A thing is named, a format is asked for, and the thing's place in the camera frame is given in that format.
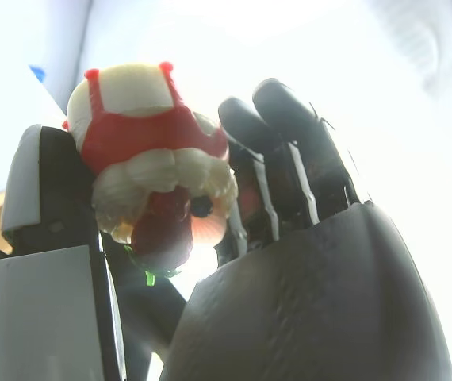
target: green object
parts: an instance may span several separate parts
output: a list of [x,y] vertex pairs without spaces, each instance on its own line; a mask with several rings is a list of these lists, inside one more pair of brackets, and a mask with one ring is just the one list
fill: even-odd
[[155,276],[149,271],[145,271],[145,275],[147,276],[147,286],[153,287],[155,285]]

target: rubber toy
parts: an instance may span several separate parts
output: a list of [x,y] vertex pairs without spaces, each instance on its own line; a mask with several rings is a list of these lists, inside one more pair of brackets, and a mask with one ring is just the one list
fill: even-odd
[[130,245],[152,274],[173,273],[193,243],[218,244],[238,195],[224,130],[185,105],[172,69],[128,63],[87,71],[63,124],[97,176],[98,228]]

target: plastic toy figure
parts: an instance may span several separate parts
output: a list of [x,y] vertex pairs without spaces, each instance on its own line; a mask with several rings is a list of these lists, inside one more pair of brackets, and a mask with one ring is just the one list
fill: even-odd
[[238,194],[224,130],[184,104],[171,70],[89,70],[64,123],[97,176],[99,229],[130,244],[134,260],[157,274],[184,264],[193,242],[218,244]]

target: bright light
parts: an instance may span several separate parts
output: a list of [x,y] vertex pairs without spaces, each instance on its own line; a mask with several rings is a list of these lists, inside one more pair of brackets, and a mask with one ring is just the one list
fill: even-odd
[[180,267],[180,270],[182,272],[170,278],[170,281],[180,295],[189,300],[196,283],[217,270],[216,250],[208,245],[194,245],[189,260]]
[[146,381],[158,381],[163,371],[164,364],[161,358],[157,356],[157,353],[152,353],[152,358],[150,359],[150,365],[148,367],[147,380]]

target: toy eye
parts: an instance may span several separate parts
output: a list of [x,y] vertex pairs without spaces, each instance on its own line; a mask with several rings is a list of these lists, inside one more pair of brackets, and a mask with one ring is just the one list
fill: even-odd
[[213,204],[209,196],[200,196],[191,200],[191,214],[195,217],[208,217],[213,211]]

